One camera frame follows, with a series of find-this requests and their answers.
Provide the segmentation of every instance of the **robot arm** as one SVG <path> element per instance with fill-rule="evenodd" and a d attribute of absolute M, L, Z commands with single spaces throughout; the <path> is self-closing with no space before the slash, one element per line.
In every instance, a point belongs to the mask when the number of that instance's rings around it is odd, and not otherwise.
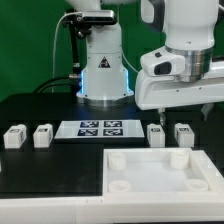
<path fill-rule="evenodd" d="M 166 34 L 141 58 L 135 100 L 142 110 L 224 101 L 224 63 L 212 63 L 221 0 L 142 0 L 142 19 Z"/>
<path fill-rule="evenodd" d="M 136 2 L 136 0 L 66 0 L 77 11 L 100 11 L 101 5 L 119 5 Z"/>

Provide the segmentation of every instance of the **small white block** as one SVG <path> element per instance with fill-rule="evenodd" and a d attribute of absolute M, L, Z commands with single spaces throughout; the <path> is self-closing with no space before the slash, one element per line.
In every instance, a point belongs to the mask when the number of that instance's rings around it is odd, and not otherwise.
<path fill-rule="evenodd" d="M 161 125 L 148 125 L 147 138 L 151 148 L 165 148 L 165 133 Z"/>
<path fill-rule="evenodd" d="M 174 137 L 179 147 L 194 147 L 194 132 L 188 124 L 176 124 Z"/>
<path fill-rule="evenodd" d="M 26 140 L 26 126 L 18 125 L 12 126 L 4 134 L 4 144 L 6 149 L 19 149 L 23 142 Z"/>
<path fill-rule="evenodd" d="M 108 154 L 108 165 L 111 170 L 124 170 L 126 168 L 126 155 L 123 152 Z"/>
<path fill-rule="evenodd" d="M 190 153 L 187 149 L 178 149 L 171 152 L 170 166 L 174 169 L 184 170 L 189 167 Z"/>
<path fill-rule="evenodd" d="M 51 124 L 39 125 L 33 134 L 35 148 L 48 148 L 53 139 Z"/>

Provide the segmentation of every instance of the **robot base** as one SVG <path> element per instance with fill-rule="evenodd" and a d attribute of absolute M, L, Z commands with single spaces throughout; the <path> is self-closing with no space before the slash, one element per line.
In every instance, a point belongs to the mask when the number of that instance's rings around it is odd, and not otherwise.
<path fill-rule="evenodd" d="M 81 93 L 77 93 L 77 102 L 81 104 L 86 104 L 89 106 L 94 107 L 114 107 L 114 106 L 120 106 L 123 104 L 129 104 L 134 103 L 134 93 L 133 91 L 129 91 L 129 93 L 119 99 L 108 99 L 108 100 L 96 100 L 96 99 L 90 99 L 85 97 Z"/>

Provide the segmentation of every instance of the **green background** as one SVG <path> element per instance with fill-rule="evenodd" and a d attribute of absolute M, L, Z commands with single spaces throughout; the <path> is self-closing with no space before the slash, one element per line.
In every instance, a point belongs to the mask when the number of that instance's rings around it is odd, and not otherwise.
<path fill-rule="evenodd" d="M 55 27 L 68 8 L 63 0 L 0 1 L 0 101 L 12 94 L 32 92 L 52 77 Z M 105 8 L 115 12 L 118 9 L 117 6 Z M 140 57 L 164 45 L 165 35 L 150 31 L 141 22 L 139 3 L 120 6 L 120 24 L 126 57 L 140 70 Z M 224 22 L 216 27 L 215 37 L 215 55 L 224 54 Z M 68 75 L 72 71 L 69 38 L 68 29 L 61 28 L 56 76 Z M 79 41 L 79 52 L 83 68 L 86 63 L 85 41 Z M 130 71 L 132 89 L 136 76 Z"/>

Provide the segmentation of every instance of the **black tabletop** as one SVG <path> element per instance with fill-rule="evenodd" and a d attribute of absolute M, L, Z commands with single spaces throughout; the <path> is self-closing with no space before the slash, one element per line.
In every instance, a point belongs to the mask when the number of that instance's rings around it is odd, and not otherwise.
<path fill-rule="evenodd" d="M 202 105 L 167 109 L 166 147 L 178 147 L 174 139 L 176 123 L 189 124 L 195 133 L 193 150 L 204 150 L 224 175 L 224 111 L 215 105 L 204 121 Z M 54 135 L 61 121 L 141 120 L 146 134 L 148 124 L 160 123 L 156 110 L 141 111 L 135 104 L 97 108 L 72 103 L 69 93 L 18 94 L 0 103 L 0 135 L 12 126 L 25 124 L 28 138 L 18 150 L 5 150 L 0 139 L 2 172 L 0 198 L 102 195 L 102 163 L 105 144 L 96 141 L 73 144 L 52 142 L 49 149 L 33 147 L 32 135 L 40 124 L 50 123 Z M 147 140 L 138 147 L 148 147 Z M 110 148 L 130 147 L 112 144 Z"/>

